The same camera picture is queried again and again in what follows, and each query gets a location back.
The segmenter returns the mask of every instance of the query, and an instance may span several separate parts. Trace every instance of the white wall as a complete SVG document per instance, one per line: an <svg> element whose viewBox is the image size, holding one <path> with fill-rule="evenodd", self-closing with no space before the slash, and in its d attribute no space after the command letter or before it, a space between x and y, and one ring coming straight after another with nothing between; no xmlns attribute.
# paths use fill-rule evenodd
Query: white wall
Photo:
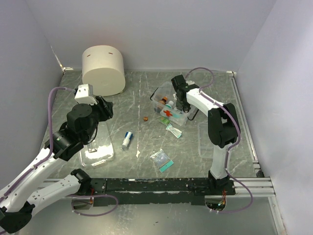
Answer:
<svg viewBox="0 0 313 235"><path fill-rule="evenodd" d="M1 0L0 188L38 154L47 125L48 94L61 76L26 2Z"/></svg>
<svg viewBox="0 0 313 235"><path fill-rule="evenodd" d="M275 0L26 0L61 63L81 68L94 45L128 69L236 71Z"/></svg>
<svg viewBox="0 0 313 235"><path fill-rule="evenodd" d="M312 234L312 10L312 0L278 0L238 71L256 151L290 235Z"/></svg>

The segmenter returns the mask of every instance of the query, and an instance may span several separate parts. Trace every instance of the red cross symbol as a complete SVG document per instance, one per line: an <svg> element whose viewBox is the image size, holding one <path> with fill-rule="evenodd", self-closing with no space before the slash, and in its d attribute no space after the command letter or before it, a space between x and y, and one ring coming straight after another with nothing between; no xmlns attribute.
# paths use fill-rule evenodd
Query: red cross symbol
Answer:
<svg viewBox="0 0 313 235"><path fill-rule="evenodd" d="M163 111L168 117L169 116L173 116L173 114L171 114L171 112L170 111L168 111L168 110L166 110L166 111Z"/></svg>

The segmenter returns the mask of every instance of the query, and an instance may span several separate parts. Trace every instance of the table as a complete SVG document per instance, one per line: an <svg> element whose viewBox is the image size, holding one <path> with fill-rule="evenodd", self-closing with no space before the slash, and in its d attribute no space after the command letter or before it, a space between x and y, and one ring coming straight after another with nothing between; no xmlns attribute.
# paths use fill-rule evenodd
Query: table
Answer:
<svg viewBox="0 0 313 235"><path fill-rule="evenodd" d="M171 177L207 177L212 165L212 159L202 159L198 153L198 124L207 121L207 117L199 112L193 121L187 121L181 127L173 124L182 131L177 139L158 120L160 115L155 113L149 99L153 91L165 81L186 71L126 71L126 87L121 94L107 96L105 100L113 102L113 118L106 122L114 149L115 159L98 168L84 169L92 178L171 178ZM208 95L223 103L233 103L237 109L242 141L232 152L230 172L235 177L255 177L253 155L244 128L243 117L238 103L234 81L225 72L216 72L214 85L204 90ZM197 85L207 84L211 75L207 72L193 72L189 78ZM81 71L66 71L61 86L77 88L82 83ZM53 131L58 130L66 120L66 114L76 104L74 95L58 91L52 112ZM134 132L134 139L127 151L121 149L121 143L127 131ZM43 143L48 140L48 129ZM154 152L163 149L173 160L174 165L161 173L149 158ZM53 172L49 178L64 178L73 169L82 168L78 154L69 162Z"/></svg>

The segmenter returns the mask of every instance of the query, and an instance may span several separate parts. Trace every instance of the purple cable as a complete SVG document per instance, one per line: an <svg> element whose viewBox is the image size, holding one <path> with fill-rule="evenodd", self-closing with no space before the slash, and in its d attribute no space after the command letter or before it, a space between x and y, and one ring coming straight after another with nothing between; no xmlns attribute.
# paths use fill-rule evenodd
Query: purple cable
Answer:
<svg viewBox="0 0 313 235"><path fill-rule="evenodd" d="M114 211L114 210L117 208L117 206L118 206L118 199L117 199L115 196L113 196L113 195L108 195L108 194L104 194L104 195L92 195L92 196L69 195L68 197L78 197L78 198L110 197L110 198L113 198L113 199L116 201L116 204L115 204L115 206L114 206L113 209L111 209L111 210L109 210L109 211L107 211L107 212L104 212L104 213L102 213L102 214L84 214L84 213L79 213L79 212L77 212L77 211L74 209L74 202L72 202L71 205L72 205L72 210L73 210L73 212L74 212L75 214L83 215L83 216L89 216L89 217L103 216L103 215L106 215L106 214L111 213L111 212Z"/></svg>
<svg viewBox="0 0 313 235"><path fill-rule="evenodd" d="M49 157L51 156L52 152L53 152L53 132L52 132L52 97L54 95L54 93L57 90L65 90L65 91L70 91L70 92L75 92L75 90L71 89L71 88L67 88L67 87L55 87L50 91L49 94L49 98L48 98L48 125L49 125L49 141L50 141L50 151L49 154L42 159L41 161L39 161L38 163L36 163L34 165L35 168L37 168L40 164L44 163L45 161L47 161L49 159ZM32 171L33 169L30 168L28 169L20 178L17 179L17 181L3 194L4 197L7 197L11 191L13 191L19 184L20 182Z"/></svg>
<svg viewBox="0 0 313 235"><path fill-rule="evenodd" d="M211 71L211 70L209 70L209 69L207 69L207 68L204 68L204 67L197 67L197 68L194 68L193 70L190 70L190 71L188 72L188 74L186 75L186 78L190 75L190 73L191 73L192 71L198 70L198 69L202 69L202 70L207 70L207 71L209 71L209 72L212 74L212 77L213 77L213 78L212 78L212 82L211 82L210 84L205 85L205 86L202 86L202 87L199 88L199 93L200 93L200 95L202 95L202 96L203 96L204 98L206 98L208 101L210 101L211 103L213 103L213 104L215 104L216 106L218 106L219 108L221 108L221 109L229 116L229 118L230 118L231 121L233 122L233 124L234 124L234 126L235 126L235 128L236 128L237 134L238 134L237 141L236 141L235 143L233 143L233 144L227 149L226 158L225 158L225 166L224 166L225 171L226 171L227 175L228 175L231 179L233 179L234 181L236 181L237 183L239 183L240 185L242 185L242 186L248 191L248 193L250 194L250 198L251 198L249 204L246 205L245 207L242 207L242 208L240 208L240 209L233 210L233 211L218 211L218 213L224 213L224 214L226 214L226 213L241 212L241 211L247 209L248 207L250 207L250 206L252 205L252 203L253 203L253 195L252 195L252 192L250 191L250 189L249 189L246 185L244 185L241 181L239 181L239 180L237 180L235 177L233 177L233 176L229 173L229 171L228 171L228 169L227 169L227 163L228 163L228 158L229 158L229 152L230 152L230 150L231 150L233 147L237 146L237 145L239 144L240 140L241 140L240 129L239 129L239 126L238 126L237 122L235 121L234 117L229 113L229 111L227 111L227 109L224 108L224 107L223 107L222 105L220 105L219 103L215 103L214 100L212 100L208 95L206 95L206 94L203 93L203 91L202 91L204 88L207 88L207 87L211 86L211 85L214 83L215 76L214 76L213 71Z"/></svg>

